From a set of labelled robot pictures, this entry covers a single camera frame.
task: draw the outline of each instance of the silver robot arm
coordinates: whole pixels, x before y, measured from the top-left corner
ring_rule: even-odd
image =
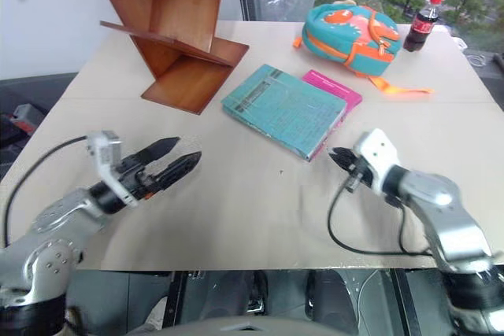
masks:
[[[178,138],[164,138],[120,159],[111,131],[87,136],[102,181],[77,189],[43,210],[28,233],[0,251],[0,334],[57,334],[65,323],[65,293],[89,239],[111,216],[148,199],[184,177],[199,162],[191,153],[157,175],[146,166],[167,153]]]
[[[363,134],[352,151],[333,152],[332,159],[350,173],[350,192],[363,182],[381,197],[399,199],[421,220],[460,332],[504,334],[504,278],[481,227],[464,209],[458,186],[401,167],[380,129]]]

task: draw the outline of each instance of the white tabletop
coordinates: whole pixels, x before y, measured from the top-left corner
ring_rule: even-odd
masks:
[[[384,77],[403,87],[431,87],[432,95],[381,94],[342,65],[291,47],[299,23],[221,22],[217,35],[250,50],[201,116],[142,100],[153,78],[126,35],[111,32],[73,80],[2,181],[2,209],[20,175],[50,147],[100,129],[114,130],[123,155],[153,141],[180,136],[173,153],[202,151],[198,167],[137,209],[114,216],[87,250],[85,268],[194,270],[253,268],[421,268],[428,258],[365,257],[340,249],[325,229],[326,213],[345,173],[327,155],[352,146],[363,131],[380,127],[406,168],[446,175],[458,183],[468,211],[494,251],[504,249],[499,215],[504,183],[504,113],[458,51],[435,32],[415,54],[401,50]],[[231,119],[220,100],[261,64],[294,76],[316,69],[363,95],[364,101],[308,163]],[[44,206],[76,186],[98,180],[83,144],[62,150],[26,182],[13,206],[18,238]],[[399,214],[367,188],[345,194],[337,234],[363,249],[397,249]],[[425,246],[409,213],[406,245]]]

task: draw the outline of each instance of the wooden bookshelf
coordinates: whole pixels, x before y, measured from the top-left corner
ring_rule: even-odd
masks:
[[[200,114],[248,45],[214,36],[221,0],[110,0],[156,79],[142,98]]]

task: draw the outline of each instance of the white wall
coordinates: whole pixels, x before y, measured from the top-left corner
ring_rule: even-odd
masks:
[[[77,72],[119,22],[109,0],[0,0],[0,79]],[[241,20],[239,0],[219,14]]]

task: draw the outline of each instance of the coca-cola bottle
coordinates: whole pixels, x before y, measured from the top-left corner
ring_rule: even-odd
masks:
[[[418,51],[425,44],[428,35],[431,34],[434,23],[439,19],[438,6],[443,0],[430,0],[422,8],[411,24],[409,34],[404,41],[404,48],[408,51]]]

